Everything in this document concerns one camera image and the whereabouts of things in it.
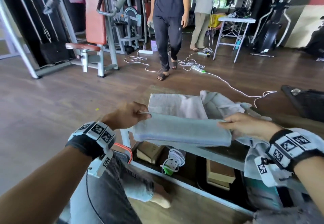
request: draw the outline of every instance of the hand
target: hand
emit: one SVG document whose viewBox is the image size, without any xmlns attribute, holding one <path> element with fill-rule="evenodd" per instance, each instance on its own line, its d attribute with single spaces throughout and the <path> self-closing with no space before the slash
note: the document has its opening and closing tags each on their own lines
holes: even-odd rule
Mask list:
<svg viewBox="0 0 324 224">
<path fill-rule="evenodd" d="M 224 120 L 227 123 L 219 122 L 220 127 L 238 131 L 248 136 L 256 136 L 265 141 L 269 141 L 276 132 L 282 130 L 282 127 L 277 124 L 243 113 L 235 113 Z"/>
<path fill-rule="evenodd" d="M 112 130 L 130 128 L 139 121 L 151 118 L 150 114 L 141 112 L 148 112 L 146 105 L 137 102 L 125 103 L 116 111 L 105 115 L 101 121 Z"/>
<path fill-rule="evenodd" d="M 188 18 L 189 18 L 189 13 L 184 13 L 184 15 L 182 16 L 182 19 L 181 19 L 182 28 L 187 27 L 187 25 L 188 25 Z"/>
<path fill-rule="evenodd" d="M 153 23 L 153 13 L 151 13 L 147 19 L 147 25 L 150 26 L 151 23 Z"/>
</svg>

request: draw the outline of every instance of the yellow basket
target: yellow basket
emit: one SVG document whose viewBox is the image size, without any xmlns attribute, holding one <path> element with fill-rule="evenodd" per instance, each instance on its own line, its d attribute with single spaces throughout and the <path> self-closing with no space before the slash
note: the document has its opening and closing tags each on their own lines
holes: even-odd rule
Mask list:
<svg viewBox="0 0 324 224">
<path fill-rule="evenodd" d="M 226 16 L 225 13 L 217 13 L 217 14 L 212 14 L 210 15 L 210 19 L 209 19 L 209 28 L 216 28 L 217 26 L 219 26 L 221 24 L 220 21 L 218 21 L 218 19 L 220 17 L 224 17 Z"/>
</svg>

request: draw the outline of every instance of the sandal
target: sandal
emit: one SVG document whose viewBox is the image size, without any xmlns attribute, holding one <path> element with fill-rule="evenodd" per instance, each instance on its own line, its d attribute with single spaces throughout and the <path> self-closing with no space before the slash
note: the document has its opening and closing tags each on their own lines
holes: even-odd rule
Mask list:
<svg viewBox="0 0 324 224">
<path fill-rule="evenodd" d="M 158 75 L 158 77 L 162 77 L 162 79 L 159 79 L 159 78 L 157 78 L 159 81 L 164 81 L 169 75 L 165 75 L 165 74 L 163 74 L 163 72 L 162 73 L 160 73 L 159 75 Z"/>
<path fill-rule="evenodd" d="M 176 70 L 178 67 L 178 61 L 175 61 L 175 62 L 171 61 L 171 64 L 172 64 L 172 70 Z"/>
</svg>

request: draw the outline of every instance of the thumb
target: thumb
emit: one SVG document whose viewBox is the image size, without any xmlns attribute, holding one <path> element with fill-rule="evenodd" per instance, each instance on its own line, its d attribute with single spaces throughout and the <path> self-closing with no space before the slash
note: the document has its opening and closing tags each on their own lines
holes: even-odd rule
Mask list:
<svg viewBox="0 0 324 224">
<path fill-rule="evenodd" d="M 221 128 L 231 129 L 231 130 L 234 130 L 236 127 L 235 123 L 227 123 L 227 122 L 218 122 L 217 125 Z"/>
<path fill-rule="evenodd" d="M 140 113 L 140 114 L 137 114 L 138 121 L 143 121 L 143 120 L 149 119 L 151 117 L 152 116 L 149 113 Z"/>
</svg>

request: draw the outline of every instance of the beige pants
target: beige pants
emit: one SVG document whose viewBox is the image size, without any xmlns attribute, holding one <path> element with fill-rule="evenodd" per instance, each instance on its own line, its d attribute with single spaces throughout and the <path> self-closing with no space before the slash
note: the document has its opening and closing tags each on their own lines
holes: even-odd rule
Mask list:
<svg viewBox="0 0 324 224">
<path fill-rule="evenodd" d="M 198 48 L 205 47 L 204 39 L 205 39 L 205 33 L 208 30 L 209 18 L 210 18 L 210 14 L 201 13 L 201 12 L 195 13 L 196 27 L 192 33 L 191 44 L 190 44 L 191 47 L 196 46 L 197 41 L 198 41 L 198 45 L 197 45 Z"/>
</svg>

